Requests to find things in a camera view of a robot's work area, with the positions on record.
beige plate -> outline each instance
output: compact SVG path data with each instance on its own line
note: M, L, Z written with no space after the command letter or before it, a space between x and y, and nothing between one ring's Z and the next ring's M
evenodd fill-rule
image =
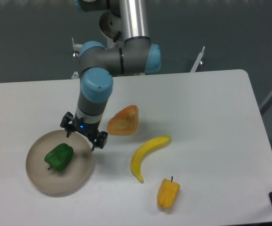
M53 168L47 170L49 164L44 162L45 155L61 143L73 148L72 160L62 172ZM43 193L66 196L80 188L89 177L91 159L91 148L84 137L72 133L67 138L64 130L57 130L43 135L32 145L26 157L26 171L29 179Z

yellow bell pepper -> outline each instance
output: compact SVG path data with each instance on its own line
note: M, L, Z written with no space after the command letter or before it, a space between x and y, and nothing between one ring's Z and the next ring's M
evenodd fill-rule
M164 209L169 209L175 201L179 188L180 185L173 182L173 177L171 180L163 179L157 194L157 204Z

orange fruit slice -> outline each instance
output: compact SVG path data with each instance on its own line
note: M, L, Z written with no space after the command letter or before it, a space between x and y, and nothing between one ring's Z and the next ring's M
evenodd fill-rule
M107 131L111 135L130 135L138 127L138 107L130 105L110 119Z

green bell pepper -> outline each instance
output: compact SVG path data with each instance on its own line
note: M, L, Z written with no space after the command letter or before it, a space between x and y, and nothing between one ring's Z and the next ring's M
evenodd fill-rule
M68 144L59 144L54 149L52 149L44 158L44 161L50 165L56 171L64 170L70 163L73 157L73 148Z

banana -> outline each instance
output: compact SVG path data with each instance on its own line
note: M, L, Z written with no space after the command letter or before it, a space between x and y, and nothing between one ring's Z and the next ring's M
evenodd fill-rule
M144 182L144 179L142 178L140 173L140 165L142 159L152 151L167 145L170 142L171 138L171 136L167 135L155 137L145 142L135 151L131 160L131 171L140 183Z

